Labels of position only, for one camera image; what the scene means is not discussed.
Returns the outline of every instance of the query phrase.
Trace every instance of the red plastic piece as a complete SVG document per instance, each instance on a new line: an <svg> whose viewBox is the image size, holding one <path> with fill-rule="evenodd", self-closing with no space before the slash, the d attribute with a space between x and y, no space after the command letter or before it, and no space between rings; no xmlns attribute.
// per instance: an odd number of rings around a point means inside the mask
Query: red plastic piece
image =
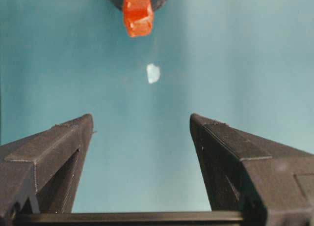
<svg viewBox="0 0 314 226"><path fill-rule="evenodd" d="M151 33L154 21L151 0L124 0L123 15L130 37Z"/></svg>

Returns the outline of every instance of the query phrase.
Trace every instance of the falling object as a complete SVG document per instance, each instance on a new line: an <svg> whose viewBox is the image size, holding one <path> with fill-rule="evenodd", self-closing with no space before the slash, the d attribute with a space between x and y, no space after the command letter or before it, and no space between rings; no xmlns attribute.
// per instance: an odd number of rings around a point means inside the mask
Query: falling object
<svg viewBox="0 0 314 226"><path fill-rule="evenodd" d="M148 83L156 83L160 78L160 68L154 64L148 64L146 67Z"/></svg>

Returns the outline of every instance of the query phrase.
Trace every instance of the orange block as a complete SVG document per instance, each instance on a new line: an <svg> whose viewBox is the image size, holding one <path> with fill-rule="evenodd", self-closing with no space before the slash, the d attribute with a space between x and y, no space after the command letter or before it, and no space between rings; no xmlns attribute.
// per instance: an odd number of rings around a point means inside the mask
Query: orange block
<svg viewBox="0 0 314 226"><path fill-rule="evenodd" d="M124 0L123 15L130 37L145 36L152 31L154 12L151 0Z"/></svg>

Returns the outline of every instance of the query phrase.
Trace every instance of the teal backdrop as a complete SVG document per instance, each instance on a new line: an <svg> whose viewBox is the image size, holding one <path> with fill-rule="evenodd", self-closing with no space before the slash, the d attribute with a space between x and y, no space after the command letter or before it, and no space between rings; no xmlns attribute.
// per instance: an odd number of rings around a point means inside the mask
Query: teal backdrop
<svg viewBox="0 0 314 226"><path fill-rule="evenodd" d="M0 0L1 143L92 113L75 212L209 210L190 114L313 153L313 54L313 0Z"/></svg>

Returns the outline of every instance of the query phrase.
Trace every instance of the white object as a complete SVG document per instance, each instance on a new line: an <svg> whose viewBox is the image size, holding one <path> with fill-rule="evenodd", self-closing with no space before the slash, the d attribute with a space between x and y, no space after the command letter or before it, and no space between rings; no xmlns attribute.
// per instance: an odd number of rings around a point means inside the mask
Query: white object
<svg viewBox="0 0 314 226"><path fill-rule="evenodd" d="M160 78L160 68L154 64L148 64L146 67L148 83L156 83Z"/></svg>

